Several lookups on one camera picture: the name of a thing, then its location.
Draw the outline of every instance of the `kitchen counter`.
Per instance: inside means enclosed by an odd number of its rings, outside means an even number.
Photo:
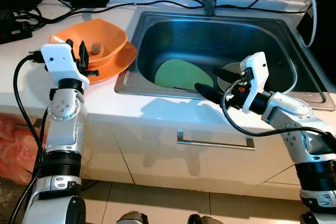
[[[41,12],[45,17],[57,17],[67,11],[65,7],[50,1],[41,5]],[[203,10],[187,10],[183,8],[156,6],[156,7],[125,7],[110,10],[100,14],[83,14],[67,18],[57,24],[47,25],[35,31],[33,37],[21,41],[0,45],[0,75],[3,82],[0,85],[0,112],[19,113],[14,98],[12,79],[17,63],[29,51],[37,50],[43,44],[48,43],[50,35],[57,33],[67,27],[94,18],[102,18],[124,29],[129,41],[132,38],[140,13],[144,10],[154,10],[159,12],[202,14]],[[218,10],[218,16],[244,16],[244,17],[268,17],[283,19],[291,29],[296,38],[299,35],[295,29],[300,20],[300,15],[274,14],[252,10]],[[308,54],[313,66],[320,78],[330,92],[331,98],[336,103],[336,88],[330,84],[324,73]],[[88,119],[102,122],[118,122],[128,124],[147,124],[196,127],[219,127],[228,125],[224,119],[219,106],[205,100],[150,97],[143,95],[118,94],[114,91],[117,76],[93,84],[85,92],[86,108]],[[49,90],[52,88],[51,76],[44,70],[43,65],[26,63],[19,75],[18,88],[27,113],[41,117],[49,102]],[[245,115],[235,109],[230,109],[232,118],[241,126],[248,127],[255,131],[264,131],[271,127],[260,120],[260,116],[250,113]],[[336,111],[315,111],[316,115],[328,122],[336,131]]]

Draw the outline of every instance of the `charger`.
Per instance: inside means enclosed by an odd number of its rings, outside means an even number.
[[[72,8],[103,8],[108,0],[69,0]]]

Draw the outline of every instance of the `tiled floor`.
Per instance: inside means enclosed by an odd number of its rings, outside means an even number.
[[[82,192],[87,222],[115,224],[129,211],[150,224],[186,224],[189,215],[210,215],[224,224],[298,224],[307,209],[298,201],[100,182]]]

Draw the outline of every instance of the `plastic bag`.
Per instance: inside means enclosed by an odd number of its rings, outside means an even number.
[[[34,169],[37,146],[30,130],[17,129],[15,124],[10,118],[0,118],[0,176],[26,185]]]

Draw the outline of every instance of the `cabinet drawer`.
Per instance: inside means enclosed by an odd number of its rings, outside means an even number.
[[[252,147],[246,136],[228,127],[218,126],[216,132],[182,129],[183,140],[195,143],[191,145],[178,143],[177,127],[111,128],[136,184],[245,194],[292,164],[280,136],[255,138]],[[215,146],[197,145],[203,142]]]

